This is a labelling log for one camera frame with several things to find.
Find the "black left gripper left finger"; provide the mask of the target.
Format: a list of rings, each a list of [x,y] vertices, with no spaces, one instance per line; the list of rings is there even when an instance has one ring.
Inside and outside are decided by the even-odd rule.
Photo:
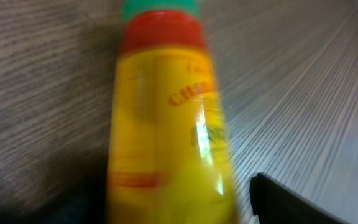
[[[104,224],[104,195],[76,194],[53,210],[42,219],[42,224]]]

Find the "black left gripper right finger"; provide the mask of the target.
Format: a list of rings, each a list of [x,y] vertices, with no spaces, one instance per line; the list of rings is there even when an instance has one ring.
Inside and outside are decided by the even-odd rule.
[[[343,221],[309,203],[264,173],[250,180],[250,204],[260,224],[341,224]]]

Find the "red yellow sauce bottle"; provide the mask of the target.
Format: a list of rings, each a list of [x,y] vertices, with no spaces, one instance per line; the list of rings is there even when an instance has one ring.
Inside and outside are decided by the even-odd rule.
[[[229,141],[196,1],[128,0],[106,221],[236,224]]]

